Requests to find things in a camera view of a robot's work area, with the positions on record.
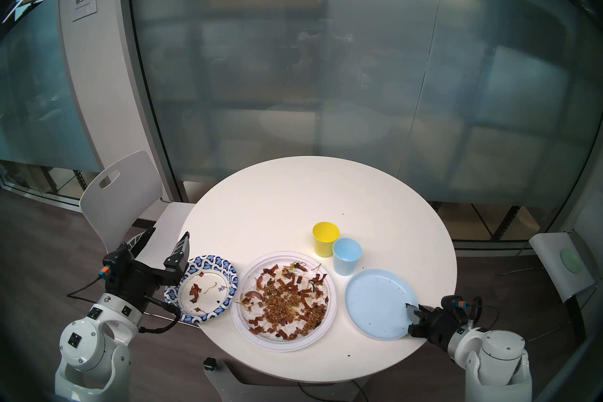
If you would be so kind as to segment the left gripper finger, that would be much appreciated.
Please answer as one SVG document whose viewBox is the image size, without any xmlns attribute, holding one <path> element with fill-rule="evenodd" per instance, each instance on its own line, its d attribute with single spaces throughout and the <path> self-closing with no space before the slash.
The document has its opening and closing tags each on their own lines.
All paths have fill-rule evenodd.
<svg viewBox="0 0 603 402">
<path fill-rule="evenodd" d="M 178 285 L 188 268 L 189 261 L 189 232 L 185 232 L 177 242 L 171 255 L 163 265 L 163 285 Z"/>
<path fill-rule="evenodd" d="M 140 233 L 138 235 L 136 235 L 135 237 L 131 238 L 128 242 L 123 242 L 122 243 L 122 258 L 125 259 L 125 261 L 131 261 L 134 260 L 138 257 L 138 255 L 142 252 L 142 250 L 146 247 L 146 245 L 148 244 L 150 238 L 152 237 L 152 235 L 154 234 L 156 228 L 152 227 L 150 229 L 147 229 L 146 231 L 144 231 L 143 233 Z"/>
</svg>

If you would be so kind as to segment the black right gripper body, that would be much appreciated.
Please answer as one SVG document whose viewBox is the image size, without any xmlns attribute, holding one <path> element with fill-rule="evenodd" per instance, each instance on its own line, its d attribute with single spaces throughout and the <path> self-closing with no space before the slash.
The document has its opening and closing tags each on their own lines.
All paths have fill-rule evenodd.
<svg viewBox="0 0 603 402">
<path fill-rule="evenodd" d="M 435 308 L 430 315 L 424 316 L 420 325 L 409 325 L 410 337 L 425 339 L 448 353 L 448 347 L 453 335 L 465 324 L 465 310 L 453 308 L 448 311 Z"/>
</svg>

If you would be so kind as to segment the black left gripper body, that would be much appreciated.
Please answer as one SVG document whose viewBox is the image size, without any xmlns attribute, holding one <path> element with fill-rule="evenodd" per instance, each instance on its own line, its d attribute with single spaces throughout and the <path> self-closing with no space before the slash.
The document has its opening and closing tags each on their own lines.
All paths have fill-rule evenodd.
<svg viewBox="0 0 603 402">
<path fill-rule="evenodd" d="M 163 285 L 164 269 L 152 268 L 136 259 L 125 261 L 122 252 L 122 248 L 118 248 L 102 260 L 103 266 L 109 269 L 105 289 L 110 295 L 144 312 L 161 286 L 177 286 Z"/>
</svg>

